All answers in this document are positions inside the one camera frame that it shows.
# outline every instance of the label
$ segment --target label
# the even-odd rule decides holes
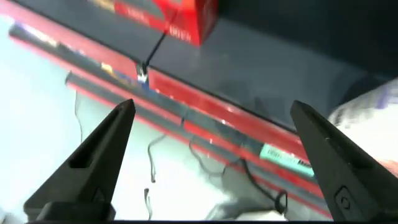
[[[264,144],[262,147],[260,158],[267,159],[268,161],[276,163],[282,167],[307,174],[310,177],[313,177],[314,175],[312,167],[309,163],[297,159],[295,156],[268,144]]]

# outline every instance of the red package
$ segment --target red package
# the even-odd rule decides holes
[[[201,45],[217,18],[217,0],[92,0],[116,14],[193,45]]]

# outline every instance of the red box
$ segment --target red box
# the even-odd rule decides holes
[[[91,0],[116,14],[201,45],[217,19],[218,0]]]

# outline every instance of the white surface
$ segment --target white surface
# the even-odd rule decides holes
[[[68,71],[29,52],[7,37],[9,24],[0,21],[0,207],[6,223],[25,222],[23,203],[80,143],[74,115],[75,92],[65,87]],[[83,135],[111,108],[85,97],[78,99]],[[156,145],[157,183],[150,184],[147,145],[161,135],[135,121],[114,193],[118,219],[145,220],[144,188],[157,220],[200,220],[228,198],[201,174],[188,147],[167,138]]]

